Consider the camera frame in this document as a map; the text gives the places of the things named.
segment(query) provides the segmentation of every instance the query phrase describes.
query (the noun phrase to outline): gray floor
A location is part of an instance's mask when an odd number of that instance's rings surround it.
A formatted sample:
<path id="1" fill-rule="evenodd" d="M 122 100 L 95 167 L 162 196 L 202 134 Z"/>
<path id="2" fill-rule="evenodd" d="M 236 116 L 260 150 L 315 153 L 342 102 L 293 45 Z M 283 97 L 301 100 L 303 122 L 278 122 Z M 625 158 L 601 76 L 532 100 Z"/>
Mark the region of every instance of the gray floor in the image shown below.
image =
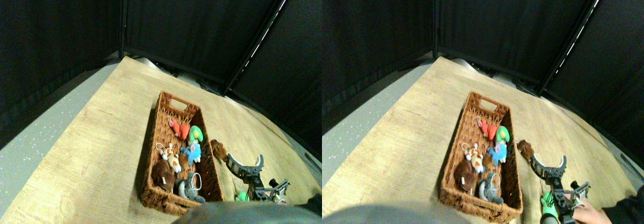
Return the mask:
<path id="1" fill-rule="evenodd" d="M 139 58 L 137 61 L 161 70 L 146 58 Z M 103 82 L 106 81 L 116 67 L 117 64 L 113 64 L 99 70 L 83 72 L 51 93 L 34 107 L 34 109 L 44 113 L 32 121 L 28 127 L 23 129 L 18 136 L 14 137 L 7 143 L 7 146 L 0 150 L 0 161 L 3 162 L 0 166 L 0 176 L 2 176 L 0 178 L 0 217 L 9 208 L 18 192 L 23 189 L 42 158 L 51 149 L 51 146 L 58 141 L 58 137 L 94 93 L 99 90 L 99 87 L 103 85 Z M 195 76 L 192 74 L 182 72 L 177 78 L 199 87 L 199 84 L 195 81 Z M 311 171 L 313 177 L 321 185 L 322 173 L 319 170 L 321 163 L 315 158 L 312 158 L 313 163 L 309 161 L 304 157 L 304 154 L 307 153 L 306 150 L 285 132 L 284 135 L 300 158 L 302 158 L 309 171 Z"/>
<path id="2" fill-rule="evenodd" d="M 476 70 L 460 58 L 453 59 L 452 61 L 471 70 Z M 322 136 L 322 183 L 324 185 L 327 184 L 329 178 L 340 167 L 342 162 L 347 159 L 347 156 L 356 148 L 375 123 L 380 120 L 382 115 L 418 81 L 430 66 L 423 65 L 412 70 L 391 73 L 373 86 L 365 89 L 356 98 L 352 99 L 352 102 L 347 103 L 355 104 L 353 101 L 364 102 L 364 104 L 360 105 L 355 111 L 341 120 L 338 125 L 334 126 Z M 513 88 L 515 87 L 515 84 L 512 83 L 512 77 L 506 74 L 497 74 L 493 79 Z M 610 152 L 613 153 L 619 164 L 621 164 L 621 168 L 624 169 L 624 173 L 626 173 L 635 190 L 637 190 L 644 182 L 636 172 L 639 171 L 644 176 L 644 171 L 630 159 L 628 161 L 631 162 L 635 169 L 629 166 L 621 158 L 622 152 L 612 142 L 608 141 L 604 136 L 602 137 L 609 147 Z"/>

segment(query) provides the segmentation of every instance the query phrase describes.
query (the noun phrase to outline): wood grain surface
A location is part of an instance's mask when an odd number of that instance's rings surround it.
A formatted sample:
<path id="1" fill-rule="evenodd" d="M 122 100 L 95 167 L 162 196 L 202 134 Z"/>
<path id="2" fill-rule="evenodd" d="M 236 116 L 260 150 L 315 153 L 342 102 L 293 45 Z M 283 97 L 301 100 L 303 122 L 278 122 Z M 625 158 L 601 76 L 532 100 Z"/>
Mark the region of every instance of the wood grain surface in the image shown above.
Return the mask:
<path id="1" fill-rule="evenodd" d="M 508 105 L 516 139 L 532 143 L 546 166 L 568 158 L 564 187 L 590 182 L 588 201 L 614 206 L 635 194 L 596 130 L 570 111 L 440 58 L 389 109 L 322 188 L 323 216 L 368 203 L 425 210 L 449 222 L 483 218 L 448 208 L 438 200 L 442 169 L 469 91 Z M 538 223 L 540 196 L 549 187 L 518 158 L 524 212 L 512 222 Z"/>
<path id="2" fill-rule="evenodd" d="M 246 165 L 264 155 L 262 181 L 290 180 L 291 205 L 320 193 L 311 173 L 272 122 L 237 102 L 196 88 L 124 58 L 74 118 L 16 196 L 0 222 L 172 222 L 145 208 L 139 194 L 147 160 L 144 145 L 161 90 L 200 105 L 209 137 Z M 217 163 L 224 199 L 235 177 Z"/>

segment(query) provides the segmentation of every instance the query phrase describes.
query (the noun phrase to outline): black curtain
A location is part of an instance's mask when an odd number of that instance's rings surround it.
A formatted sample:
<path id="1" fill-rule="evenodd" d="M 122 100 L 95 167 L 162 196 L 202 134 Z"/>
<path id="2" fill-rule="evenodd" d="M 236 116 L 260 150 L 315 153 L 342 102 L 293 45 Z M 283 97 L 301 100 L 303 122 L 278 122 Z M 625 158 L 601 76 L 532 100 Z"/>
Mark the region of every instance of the black curtain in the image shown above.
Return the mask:
<path id="1" fill-rule="evenodd" d="M 440 0 L 439 51 L 540 83 L 588 0 Z"/>
<path id="2" fill-rule="evenodd" d="M 644 0 L 600 0 L 547 92 L 644 166 Z"/>
<path id="3" fill-rule="evenodd" d="M 0 0 L 0 132 L 119 47 L 120 0 Z"/>
<path id="4" fill-rule="evenodd" d="M 288 0 L 232 92 L 321 160 L 319 6 L 320 0 Z"/>
<path id="5" fill-rule="evenodd" d="M 322 0 L 322 115 L 433 45 L 433 0 Z"/>
<path id="6" fill-rule="evenodd" d="M 128 0 L 126 51 L 223 82 L 273 0 Z"/>

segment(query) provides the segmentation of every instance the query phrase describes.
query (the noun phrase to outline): brown plush keychain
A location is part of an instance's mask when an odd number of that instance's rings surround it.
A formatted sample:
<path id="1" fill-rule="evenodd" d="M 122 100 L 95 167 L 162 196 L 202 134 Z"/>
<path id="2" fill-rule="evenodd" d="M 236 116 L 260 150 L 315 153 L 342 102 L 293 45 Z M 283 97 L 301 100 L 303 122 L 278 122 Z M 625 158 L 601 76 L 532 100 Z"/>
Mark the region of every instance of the brown plush keychain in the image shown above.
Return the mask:
<path id="1" fill-rule="evenodd" d="M 175 186 L 175 174 L 170 165 L 163 159 L 159 159 L 152 167 L 152 182 L 164 190 L 172 191 Z"/>
<path id="2" fill-rule="evenodd" d="M 532 145 L 526 142 L 525 140 L 518 142 L 517 148 L 521 152 L 521 155 L 523 155 L 523 157 L 527 159 L 529 159 L 530 157 L 532 157 L 532 155 L 534 155 L 534 150 L 532 149 Z"/>
<path id="3" fill-rule="evenodd" d="M 485 157 L 483 157 L 483 167 L 485 167 L 486 169 L 490 169 L 494 167 L 494 162 L 492 161 L 492 155 L 488 154 L 488 155 L 485 155 Z"/>
<path id="4" fill-rule="evenodd" d="M 466 159 L 463 159 L 456 169 L 454 169 L 454 181 L 456 185 L 462 190 L 465 190 L 470 196 L 474 195 L 474 187 L 476 187 L 476 171 L 472 164 Z"/>
<path id="5" fill-rule="evenodd" d="M 214 149 L 214 156 L 220 160 L 226 161 L 228 153 L 226 148 L 223 147 L 222 143 L 219 143 L 216 139 L 210 140 L 210 145 Z"/>
<path id="6" fill-rule="evenodd" d="M 186 153 L 179 155 L 179 166 L 181 166 L 182 169 L 188 169 L 189 164 L 188 155 Z"/>

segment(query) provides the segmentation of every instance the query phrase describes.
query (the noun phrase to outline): green object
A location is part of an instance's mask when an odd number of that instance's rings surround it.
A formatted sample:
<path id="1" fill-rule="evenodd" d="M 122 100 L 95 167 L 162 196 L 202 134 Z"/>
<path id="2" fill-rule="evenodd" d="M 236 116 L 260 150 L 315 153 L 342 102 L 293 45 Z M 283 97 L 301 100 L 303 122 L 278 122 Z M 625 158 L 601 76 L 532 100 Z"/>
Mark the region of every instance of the green object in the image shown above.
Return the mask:
<path id="1" fill-rule="evenodd" d="M 510 141 L 510 132 L 508 132 L 508 129 L 504 126 L 499 127 L 497 130 L 497 143 L 502 140 L 505 140 L 506 142 Z"/>
<path id="2" fill-rule="evenodd" d="M 190 131 L 188 132 L 188 141 L 194 141 L 196 139 L 199 139 L 199 141 L 203 141 L 203 134 L 201 133 L 201 129 L 197 126 L 192 126 L 190 127 Z"/>
<path id="3" fill-rule="evenodd" d="M 239 193 L 237 193 L 237 197 L 235 197 L 235 201 L 250 201 L 250 199 L 248 198 L 248 193 L 240 190 Z"/>
<path id="4" fill-rule="evenodd" d="M 557 210 L 554 208 L 554 196 L 551 192 L 546 192 L 541 197 L 541 214 L 550 213 L 554 215 L 556 219 L 559 219 Z"/>

